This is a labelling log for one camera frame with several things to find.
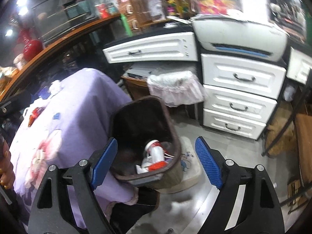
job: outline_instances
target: curved wooden shelf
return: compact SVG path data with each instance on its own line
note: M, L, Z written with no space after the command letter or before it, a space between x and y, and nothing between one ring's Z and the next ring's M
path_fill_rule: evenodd
M104 26L111 21L114 21L120 17L120 14L112 15L104 19L98 19L91 23L88 23L84 26L81 26L77 29L72 29L72 31L65 36L61 37L51 45L43 49L39 54L37 54L30 62L28 62L18 74L16 74L12 80L7 84L5 89L0 94L0 102L5 100L7 97L11 96L14 93L14 90L18 87L19 82L21 82L26 76L28 76L34 68L39 66L42 62L48 59L55 52L59 51L62 47L72 42L73 40L93 32L96 29L99 29L101 26Z

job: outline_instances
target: purple tablecloth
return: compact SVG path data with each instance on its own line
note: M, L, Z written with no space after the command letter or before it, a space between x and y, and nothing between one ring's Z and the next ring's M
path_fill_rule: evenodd
M36 189L25 187L27 171L39 144L47 134L58 131L60 146L46 164L68 168L81 159L102 149L107 143L110 116L131 99L102 72L84 68L61 82L62 90L52 97L46 109L27 127L25 119L10 147L16 180L14 190L30 212ZM84 227L74 190L69 189L71 205L77 225ZM108 172L103 184L95 190L100 207L107 216L114 201L136 203L135 189L119 183Z

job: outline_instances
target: drawer handle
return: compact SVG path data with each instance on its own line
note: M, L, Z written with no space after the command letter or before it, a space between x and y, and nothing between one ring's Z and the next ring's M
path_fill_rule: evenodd
M235 108L233 107L233 103L230 103L230 107L235 110L235 111L241 111L241 112L245 112L248 110L248 106L245 106L245 110L244 109L239 109L239 108Z
M232 130L232 131L239 131L239 130L241 130L241 127L238 127L237 129L231 129L231 128L228 127L228 124L227 124L227 123L225 123L225 127L226 127L228 130Z
M134 54L140 54L142 51L141 50L138 50L136 52L128 52L128 54L130 55L134 55Z
M255 81L255 77L253 76L251 79L247 79L247 78L239 78L238 75L236 73L233 74L233 76L240 81L243 82L254 82Z

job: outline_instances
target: tile floor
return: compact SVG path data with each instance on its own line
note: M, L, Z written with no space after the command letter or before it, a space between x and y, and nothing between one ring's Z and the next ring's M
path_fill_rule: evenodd
M262 157L262 140L254 141L229 133L202 128L198 122L175 115L173 122L178 136L188 137L193 146L198 136L203 136L208 145L221 152L225 159L233 159L238 165L254 168L262 164L273 183L280 201L287 198L288 179L296 174L297 156L293 152L282 153L275 159ZM244 196L240 186L238 196L227 228L235 226ZM204 171L193 187L175 194L161 194L159 208L143 216L128 234L165 234L172 228L175 234L195 234L207 218L218 190L213 187ZM289 208L282 208L285 230L297 219L303 209L288 215Z

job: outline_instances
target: red vase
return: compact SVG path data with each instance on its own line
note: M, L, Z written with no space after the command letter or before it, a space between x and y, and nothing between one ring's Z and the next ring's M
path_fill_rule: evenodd
M42 43L39 40L32 40L28 29L21 30L21 37L24 40L24 59L29 62L38 53L43 50Z

